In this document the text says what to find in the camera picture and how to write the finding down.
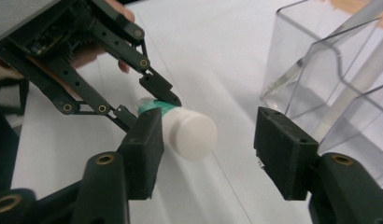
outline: black plastic part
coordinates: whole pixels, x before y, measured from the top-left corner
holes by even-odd
[[[124,158],[125,173],[130,179],[128,198],[150,198],[164,151],[161,109],[142,113],[117,151]]]
[[[64,87],[54,81],[48,74],[31,63],[16,50],[1,49],[0,58],[9,63],[37,87],[52,101],[63,114],[75,114],[79,104],[70,96]]]
[[[113,111],[113,114],[128,127],[133,127],[136,122],[136,117],[124,105],[119,105],[119,107]]]
[[[104,152],[89,159],[71,223],[129,223],[122,156]]]
[[[172,85],[152,68],[150,68],[149,71],[151,74],[146,73],[139,79],[141,86],[160,101],[167,102],[171,105],[182,106],[179,98],[171,92]]]
[[[70,223],[79,186],[78,181],[37,201],[36,210],[40,223]]]
[[[35,223],[35,194],[29,189],[0,192],[0,224]]]
[[[383,190],[358,161],[327,153],[317,170],[337,224],[383,224]]]
[[[145,55],[129,46],[100,21],[95,22],[90,32],[94,40],[108,53],[117,59],[125,61],[135,71],[141,73],[150,67],[150,61]]]
[[[327,195],[320,197],[313,194],[308,204],[311,220],[314,224],[334,224],[336,216]]]
[[[308,166],[317,157],[318,142],[285,115],[259,107],[254,147],[264,171],[285,200],[305,200]]]
[[[109,118],[110,120],[112,120],[113,123],[117,124],[119,126],[119,128],[123,129],[127,133],[130,130],[130,127],[132,127],[132,126],[129,126],[129,124],[134,124],[134,122],[135,122],[135,121],[132,121],[131,123],[124,123],[124,121],[122,119],[113,118],[112,116],[110,116],[110,114],[107,114],[106,117]]]
[[[124,15],[114,10],[110,5],[101,0],[90,0],[94,14],[98,19],[116,35],[126,39],[130,44],[140,44],[145,32],[135,23],[128,21]]]
[[[105,115],[110,112],[110,104],[65,59],[57,57],[48,62],[47,66],[75,91],[96,114]]]

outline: green tape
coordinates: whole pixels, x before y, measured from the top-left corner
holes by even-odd
[[[166,114],[168,111],[172,110],[176,106],[158,100],[146,101],[138,108],[138,114],[142,114],[147,110],[157,107],[162,109],[162,116],[164,116],[164,114]]]

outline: transparent acrylic box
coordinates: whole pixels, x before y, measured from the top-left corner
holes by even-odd
[[[281,8],[261,100],[316,138],[320,154],[357,159],[383,188],[383,72],[367,81],[369,88],[353,81],[383,31],[379,20],[368,20],[334,34],[350,16],[331,1]],[[344,91],[349,99],[339,101]],[[327,117],[329,124],[323,122]]]

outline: brass screw insert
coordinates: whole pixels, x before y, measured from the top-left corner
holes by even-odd
[[[106,111],[106,106],[104,106],[104,105],[100,105],[100,106],[98,107],[98,110],[99,110],[99,112],[105,112],[105,111]]]
[[[134,35],[135,35],[136,37],[140,37],[140,36],[142,35],[142,31],[140,31],[140,30],[135,30]]]
[[[96,159],[95,163],[98,165],[106,165],[106,164],[110,164],[114,160],[115,160],[115,157],[113,155],[105,154],[105,155],[98,157],[98,159]]]
[[[0,198],[0,213],[13,209],[21,201],[21,195],[10,194]]]
[[[349,158],[349,157],[346,157],[346,156],[343,156],[343,155],[332,155],[332,159],[339,163],[339,164],[342,164],[342,165],[345,165],[345,166],[350,166],[354,163],[354,161]]]
[[[140,62],[140,64],[142,65],[142,66],[146,66],[146,65],[148,65],[148,61],[146,61],[146,60],[142,60],[141,62]]]
[[[71,110],[72,110],[72,106],[71,105],[64,105],[64,111],[69,112]]]

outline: black metal bracket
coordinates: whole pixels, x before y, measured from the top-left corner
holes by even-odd
[[[83,178],[36,200],[30,189],[0,192],[1,224],[128,224],[129,200],[151,197],[163,155],[161,109],[142,113],[117,152],[95,155]]]
[[[142,74],[140,84],[154,97],[181,105],[171,92],[172,85],[151,68],[144,31],[105,1],[58,1],[28,20],[0,38],[0,58],[37,85],[61,113],[106,116],[126,132],[135,123],[135,116],[125,106],[115,109],[70,65],[75,51],[91,43]],[[59,78],[82,101],[75,100],[52,76]],[[81,105],[89,105],[92,111],[81,111]]]
[[[363,166],[319,144],[285,115],[259,107],[256,155],[285,200],[305,200],[317,224],[383,224],[383,189]]]

